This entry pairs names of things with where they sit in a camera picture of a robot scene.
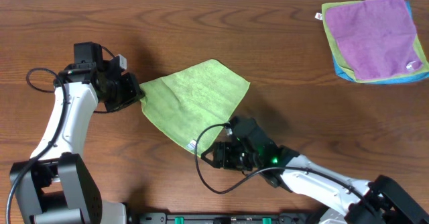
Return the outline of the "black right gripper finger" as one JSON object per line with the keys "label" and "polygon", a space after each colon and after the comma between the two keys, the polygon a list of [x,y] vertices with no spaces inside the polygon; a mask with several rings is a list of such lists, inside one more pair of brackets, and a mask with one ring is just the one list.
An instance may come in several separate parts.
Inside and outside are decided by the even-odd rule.
{"label": "black right gripper finger", "polygon": [[209,148],[207,148],[203,153],[201,153],[200,157],[205,158],[209,153],[214,152],[217,145],[213,143]]}
{"label": "black right gripper finger", "polygon": [[212,167],[214,167],[215,165],[214,165],[214,162],[212,161],[212,160],[209,160],[208,158],[206,158],[206,157],[204,157],[204,156],[202,156],[201,157],[201,160],[203,160],[204,162],[206,162],[208,165],[210,165],[210,166],[212,166]]}

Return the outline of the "light green microfiber cloth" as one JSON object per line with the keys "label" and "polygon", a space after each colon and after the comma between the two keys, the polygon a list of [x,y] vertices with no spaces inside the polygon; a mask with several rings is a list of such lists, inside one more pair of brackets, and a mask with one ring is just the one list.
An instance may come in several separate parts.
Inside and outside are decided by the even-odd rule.
{"label": "light green microfiber cloth", "polygon": [[221,132],[249,90],[250,82],[215,59],[140,84],[143,114],[162,133],[201,155]]}

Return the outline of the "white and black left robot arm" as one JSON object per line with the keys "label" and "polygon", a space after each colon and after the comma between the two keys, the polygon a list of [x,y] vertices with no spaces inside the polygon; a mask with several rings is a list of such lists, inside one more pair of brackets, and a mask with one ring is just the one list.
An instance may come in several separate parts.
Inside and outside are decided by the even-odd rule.
{"label": "white and black left robot arm", "polygon": [[124,56],[103,58],[107,48],[83,42],[74,45],[74,62],[54,77],[54,107],[48,125],[29,160],[12,165],[5,221],[17,201],[24,223],[130,223],[123,203],[101,197],[82,155],[90,119],[100,103],[105,113],[118,112],[145,93]]}

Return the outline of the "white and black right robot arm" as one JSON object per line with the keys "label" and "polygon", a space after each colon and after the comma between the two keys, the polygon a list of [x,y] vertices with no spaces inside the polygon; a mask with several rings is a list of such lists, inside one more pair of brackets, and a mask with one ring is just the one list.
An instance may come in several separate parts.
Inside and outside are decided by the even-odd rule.
{"label": "white and black right robot arm", "polygon": [[326,210],[318,223],[428,224],[428,213],[388,176],[363,180],[319,166],[304,154],[278,146],[253,118],[234,117],[221,127],[230,140],[196,152],[196,160],[247,172],[247,180],[260,175],[274,188],[322,203]]}

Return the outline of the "blue cloth at stack bottom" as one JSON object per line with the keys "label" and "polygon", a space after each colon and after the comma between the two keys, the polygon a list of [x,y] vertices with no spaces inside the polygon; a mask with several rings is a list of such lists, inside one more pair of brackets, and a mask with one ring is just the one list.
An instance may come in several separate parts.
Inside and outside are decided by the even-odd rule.
{"label": "blue cloth at stack bottom", "polygon": [[[358,2],[359,1],[345,1],[345,2],[338,2],[338,4],[339,5],[346,5],[348,3],[352,4],[352,3],[358,3]],[[406,7],[408,8],[408,13],[410,14],[410,17],[413,18],[412,7],[410,5],[410,2],[409,1],[405,1],[405,2],[406,2]],[[332,53],[332,61],[334,64],[334,71],[335,71],[337,76],[339,76],[340,78],[343,78],[345,80],[351,81],[351,82],[356,82],[351,77],[349,77],[346,74],[346,72],[344,72],[343,69],[338,65],[338,63],[336,62],[336,58],[335,58],[333,53]],[[396,84],[406,84],[406,83],[411,83],[411,82],[418,82],[418,81],[424,80],[426,78],[428,78],[428,72],[421,72],[419,74],[404,76],[404,77],[400,77],[400,78],[390,78],[390,79],[386,79],[386,80],[378,80],[375,82],[367,82],[366,84],[396,85]]]}

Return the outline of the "olive green cloth in stack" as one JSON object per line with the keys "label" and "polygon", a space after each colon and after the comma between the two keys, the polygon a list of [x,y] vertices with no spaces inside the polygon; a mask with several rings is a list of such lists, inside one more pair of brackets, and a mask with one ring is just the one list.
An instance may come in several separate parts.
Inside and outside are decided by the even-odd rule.
{"label": "olive green cloth in stack", "polygon": [[[339,5],[338,2],[335,3],[324,3],[322,4],[322,12],[321,13],[317,13],[315,18],[319,19],[323,22],[323,26],[324,26],[324,31],[326,34],[326,38],[328,40],[328,44],[331,50],[331,53],[334,54],[335,58],[336,58],[336,62],[338,63],[338,65],[343,69],[344,72],[346,72],[346,74],[351,77],[353,80],[355,80],[357,83],[367,83],[367,82],[375,82],[378,80],[386,80],[386,79],[390,79],[390,78],[386,78],[386,79],[376,79],[376,80],[370,80],[370,81],[362,81],[362,80],[357,80],[355,78],[355,73],[353,71],[353,69],[347,64],[347,62],[345,61],[345,59],[343,58],[343,55],[341,54],[341,51],[339,50],[339,47],[336,43],[336,40],[333,38],[328,24],[326,23],[325,19],[324,19],[324,14],[333,7],[340,7],[343,5]],[[410,75],[414,75],[414,74],[419,74],[421,72],[424,72],[423,70],[421,70],[420,72],[417,73],[413,73],[413,74],[406,74],[404,76],[410,76]],[[400,77],[404,77],[404,76],[396,76],[396,77],[391,77],[391,78],[400,78]]]}

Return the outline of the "purple microfiber cloth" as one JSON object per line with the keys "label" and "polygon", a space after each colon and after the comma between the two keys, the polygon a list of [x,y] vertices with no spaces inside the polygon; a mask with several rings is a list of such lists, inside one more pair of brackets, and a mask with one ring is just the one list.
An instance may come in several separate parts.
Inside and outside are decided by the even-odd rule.
{"label": "purple microfiber cloth", "polygon": [[324,14],[357,80],[428,71],[428,60],[405,1],[364,0],[330,8]]}

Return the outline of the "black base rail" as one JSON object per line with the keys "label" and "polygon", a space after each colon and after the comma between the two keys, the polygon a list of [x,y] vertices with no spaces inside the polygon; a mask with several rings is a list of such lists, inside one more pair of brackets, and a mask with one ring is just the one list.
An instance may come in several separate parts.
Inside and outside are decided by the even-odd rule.
{"label": "black base rail", "polygon": [[127,224],[311,224],[318,223],[307,213],[281,213],[279,215],[233,215],[233,214],[132,214]]}

